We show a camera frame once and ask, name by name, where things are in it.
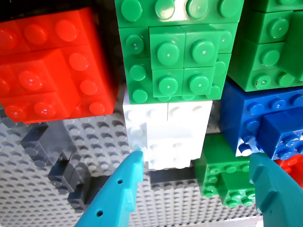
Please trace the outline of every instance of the green lego brick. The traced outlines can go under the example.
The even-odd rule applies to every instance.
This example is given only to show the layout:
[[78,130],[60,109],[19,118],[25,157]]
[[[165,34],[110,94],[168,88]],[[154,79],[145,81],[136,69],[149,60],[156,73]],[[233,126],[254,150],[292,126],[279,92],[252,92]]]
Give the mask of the green lego brick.
[[184,69],[182,95],[210,94],[215,67]]
[[249,157],[236,157],[223,135],[206,135],[202,155],[194,164],[201,194],[218,195],[220,175],[236,171],[248,173],[249,160]]
[[303,0],[252,0],[250,7],[263,12],[303,10]]
[[180,26],[150,27],[151,68],[182,69],[185,32]]
[[120,28],[119,33],[124,58],[150,57],[150,40],[147,27]]
[[259,44],[284,41],[292,13],[250,11],[244,28],[246,38]]
[[214,66],[222,32],[210,25],[188,25],[181,28],[186,32],[184,68]]
[[221,38],[218,53],[231,53],[235,40],[238,23],[210,24],[212,27],[221,30]]
[[130,102],[153,103],[151,58],[125,58],[124,66]]
[[183,71],[183,69],[153,70],[153,96],[169,97],[182,95]]
[[115,0],[119,27],[239,22],[244,0]]
[[223,206],[251,206],[254,203],[255,187],[250,183],[248,172],[222,173],[217,185]]
[[291,21],[285,47],[278,65],[283,71],[294,76],[299,81],[303,81],[303,12],[293,13]]
[[303,82],[279,68],[255,70],[246,76],[232,77],[244,91],[302,86]]
[[[167,96],[167,97],[153,97],[153,90],[152,90],[152,71],[150,68],[148,68],[148,62],[147,59],[144,60],[144,64],[141,62],[142,59],[124,59],[125,64],[125,73],[126,73],[126,80],[127,80],[127,86],[129,90],[129,100],[131,104],[149,104],[149,103],[162,103],[162,102],[188,102],[188,101],[205,101],[205,100],[214,100],[214,99],[220,99],[222,96],[222,91],[225,83],[226,73],[229,65],[229,61],[231,58],[231,54],[218,54],[218,59],[215,65],[215,71],[214,71],[214,79],[213,84],[211,88],[211,92],[208,95],[182,95],[182,96]],[[134,81],[133,79],[130,79],[130,68],[133,65],[144,65],[144,69],[139,66],[138,70],[139,72],[136,72],[134,70],[134,73],[141,74],[141,71],[145,72],[143,73],[145,76],[139,76],[139,78],[144,77],[144,79],[140,81]]]

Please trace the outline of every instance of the stacked lego bricks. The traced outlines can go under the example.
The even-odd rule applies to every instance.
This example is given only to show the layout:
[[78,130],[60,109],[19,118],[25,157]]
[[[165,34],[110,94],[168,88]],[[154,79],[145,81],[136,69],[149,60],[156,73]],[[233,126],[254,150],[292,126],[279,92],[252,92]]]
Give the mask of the stacked lego bricks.
[[228,76],[245,91],[302,86],[303,1],[246,3]]
[[219,195],[223,206],[250,206],[255,200],[249,183],[249,157],[235,157],[223,135],[207,135],[195,174],[202,196]]
[[15,122],[111,114],[112,78],[89,8],[0,23],[0,103]]
[[220,99],[243,0],[116,0],[131,104]]

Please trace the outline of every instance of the green lego tower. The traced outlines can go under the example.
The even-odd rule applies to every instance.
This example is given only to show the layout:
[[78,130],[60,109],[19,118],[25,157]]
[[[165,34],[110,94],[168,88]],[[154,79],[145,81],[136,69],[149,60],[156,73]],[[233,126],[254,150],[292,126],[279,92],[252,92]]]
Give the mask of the green lego tower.
[[131,104],[220,99],[244,0],[115,0]]
[[249,183],[249,162],[249,157],[235,157],[223,135],[207,135],[194,164],[201,194],[219,195],[224,206],[252,205],[255,189]]
[[295,10],[303,0],[245,2],[227,73],[243,90],[303,85],[303,17]]

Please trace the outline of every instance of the red lego stack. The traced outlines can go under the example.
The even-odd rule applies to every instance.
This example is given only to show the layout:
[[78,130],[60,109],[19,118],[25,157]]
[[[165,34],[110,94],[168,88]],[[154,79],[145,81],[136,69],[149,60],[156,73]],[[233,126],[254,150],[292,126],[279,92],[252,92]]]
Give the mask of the red lego stack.
[[0,103],[13,121],[112,114],[117,93],[90,8],[0,23]]
[[303,155],[294,155],[288,160],[275,160],[303,188]]

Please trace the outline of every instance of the red lego brick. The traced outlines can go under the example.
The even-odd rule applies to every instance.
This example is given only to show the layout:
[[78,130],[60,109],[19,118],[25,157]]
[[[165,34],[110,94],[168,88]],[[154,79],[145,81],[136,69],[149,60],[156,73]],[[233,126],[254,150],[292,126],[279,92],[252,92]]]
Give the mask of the red lego brick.
[[0,59],[0,103],[14,121],[112,114],[118,84],[89,8],[0,23],[0,41],[1,26],[26,47]]
[[16,21],[0,23],[0,55],[29,52]]
[[303,188],[303,155],[294,155],[288,160],[275,160]]
[[30,50],[89,44],[96,29],[89,8],[16,20]]

